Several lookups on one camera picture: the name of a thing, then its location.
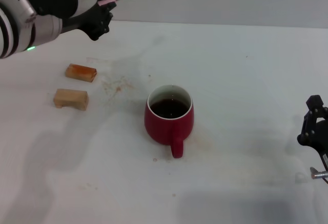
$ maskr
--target white table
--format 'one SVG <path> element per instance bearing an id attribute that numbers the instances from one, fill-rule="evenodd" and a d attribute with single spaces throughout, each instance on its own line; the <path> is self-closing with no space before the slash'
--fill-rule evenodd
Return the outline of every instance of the white table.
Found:
<path id="1" fill-rule="evenodd" d="M 66 78 L 70 63 L 94 83 Z M 113 22 L 0 64 L 1 224 L 328 220 L 309 171 L 323 165 L 296 141 L 309 96 L 328 104 L 327 30 Z M 180 160 L 143 125 L 164 84 L 194 99 Z M 57 88 L 88 91 L 87 111 L 56 109 Z"/>

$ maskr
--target white wall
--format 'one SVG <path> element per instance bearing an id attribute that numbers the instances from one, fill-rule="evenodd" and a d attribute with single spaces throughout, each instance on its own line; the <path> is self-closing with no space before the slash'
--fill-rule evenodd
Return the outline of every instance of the white wall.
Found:
<path id="1" fill-rule="evenodd" d="M 116 20 L 328 27 L 328 0 L 125 0 Z"/>

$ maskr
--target coffee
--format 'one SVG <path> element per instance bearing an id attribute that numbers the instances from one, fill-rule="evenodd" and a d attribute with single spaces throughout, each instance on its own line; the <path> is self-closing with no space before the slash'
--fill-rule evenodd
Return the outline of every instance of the coffee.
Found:
<path id="1" fill-rule="evenodd" d="M 163 99 L 157 103 L 154 103 L 150 109 L 160 117 L 175 119 L 186 114 L 189 107 L 176 99 Z"/>

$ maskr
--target pink handle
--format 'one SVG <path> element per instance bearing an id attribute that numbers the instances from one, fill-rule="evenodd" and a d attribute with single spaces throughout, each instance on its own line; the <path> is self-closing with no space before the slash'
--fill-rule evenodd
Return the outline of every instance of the pink handle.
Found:
<path id="1" fill-rule="evenodd" d="M 171 151 L 174 158 L 182 158 L 183 156 L 183 139 L 179 136 L 174 136 L 171 142 Z"/>
<path id="2" fill-rule="evenodd" d="M 112 2 L 116 2 L 116 0 L 101 0 L 98 2 L 99 6 L 103 6 Z"/>

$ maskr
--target red mug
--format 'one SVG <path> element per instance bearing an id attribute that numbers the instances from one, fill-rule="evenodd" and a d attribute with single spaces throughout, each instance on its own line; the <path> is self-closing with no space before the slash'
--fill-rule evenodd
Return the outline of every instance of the red mug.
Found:
<path id="1" fill-rule="evenodd" d="M 180 110 L 183 113 L 177 118 L 164 118 L 160 114 L 156 114 L 151 107 L 163 100 L 177 100 L 185 106 L 185 112 Z M 156 142 L 171 146 L 174 158 L 183 156 L 183 141 L 190 135 L 193 126 L 193 100 L 184 88 L 166 85 L 155 89 L 148 96 L 145 111 L 146 130 Z"/>

